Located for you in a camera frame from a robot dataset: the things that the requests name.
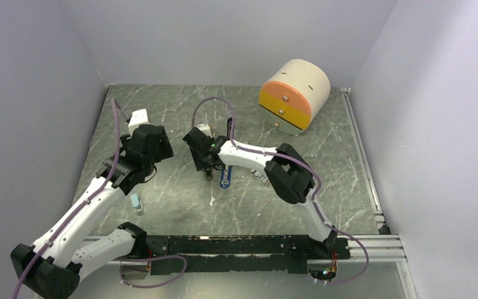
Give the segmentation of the beige small stapler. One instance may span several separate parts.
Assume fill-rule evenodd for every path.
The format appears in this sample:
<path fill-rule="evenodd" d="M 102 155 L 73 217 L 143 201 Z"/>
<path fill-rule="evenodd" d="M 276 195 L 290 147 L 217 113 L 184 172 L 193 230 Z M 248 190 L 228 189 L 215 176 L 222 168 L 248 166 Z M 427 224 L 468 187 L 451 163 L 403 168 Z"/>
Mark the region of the beige small stapler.
<path fill-rule="evenodd" d="M 207 181 L 213 181 L 213 168 L 205 168 L 204 176 Z"/>

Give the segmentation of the light blue small stapler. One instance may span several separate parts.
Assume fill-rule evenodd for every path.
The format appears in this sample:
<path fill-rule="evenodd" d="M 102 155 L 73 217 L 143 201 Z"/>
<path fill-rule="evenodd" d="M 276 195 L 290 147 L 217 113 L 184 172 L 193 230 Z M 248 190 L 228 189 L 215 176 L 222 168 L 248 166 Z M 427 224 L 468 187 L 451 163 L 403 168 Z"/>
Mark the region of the light blue small stapler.
<path fill-rule="evenodd" d="M 137 211 L 142 211 L 143 204 L 138 193 L 133 193 L 129 196 L 132 207 Z"/>

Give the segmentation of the red white staple box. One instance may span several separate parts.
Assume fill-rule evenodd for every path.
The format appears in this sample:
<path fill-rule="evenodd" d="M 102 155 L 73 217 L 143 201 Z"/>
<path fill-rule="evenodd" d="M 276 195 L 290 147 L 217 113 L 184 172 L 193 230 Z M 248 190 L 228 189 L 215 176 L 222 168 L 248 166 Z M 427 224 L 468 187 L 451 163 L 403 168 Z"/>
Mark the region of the red white staple box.
<path fill-rule="evenodd" d="M 254 177 L 258 178 L 262 184 L 269 184 L 269 179 L 265 173 L 252 169 L 251 174 L 254 175 Z"/>

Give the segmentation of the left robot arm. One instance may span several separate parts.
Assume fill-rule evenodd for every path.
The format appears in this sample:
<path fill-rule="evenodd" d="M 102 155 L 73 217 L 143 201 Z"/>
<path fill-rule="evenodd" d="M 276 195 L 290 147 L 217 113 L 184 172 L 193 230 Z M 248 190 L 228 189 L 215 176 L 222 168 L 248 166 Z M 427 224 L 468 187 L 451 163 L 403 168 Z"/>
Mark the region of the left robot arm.
<path fill-rule="evenodd" d="M 147 233 L 125 222 L 108 237 L 80 247 L 111 206 L 156 171 L 174 152 L 163 126 L 139 125 L 121 135 L 114 156 L 106 159 L 82 197 L 32 245 L 19 244 L 11 260 L 19 282 L 41 298 L 68 298 L 80 280 L 118 257 L 149 256 Z"/>

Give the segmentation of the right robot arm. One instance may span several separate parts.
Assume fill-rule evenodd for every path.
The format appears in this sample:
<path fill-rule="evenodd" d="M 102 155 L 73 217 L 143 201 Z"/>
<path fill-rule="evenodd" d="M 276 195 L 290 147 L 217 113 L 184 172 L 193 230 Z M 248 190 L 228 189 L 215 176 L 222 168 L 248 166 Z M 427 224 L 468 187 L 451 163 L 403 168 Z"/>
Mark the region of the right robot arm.
<path fill-rule="evenodd" d="M 210 137 L 197 127 L 193 127 L 183 141 L 189 146 L 198 171 L 240 166 L 263 173 L 276 195 L 297 210 L 311 241 L 312 253 L 325 258 L 334 251 L 337 231 L 316 199 L 318 179 L 291 145 L 253 146 L 226 136 Z"/>

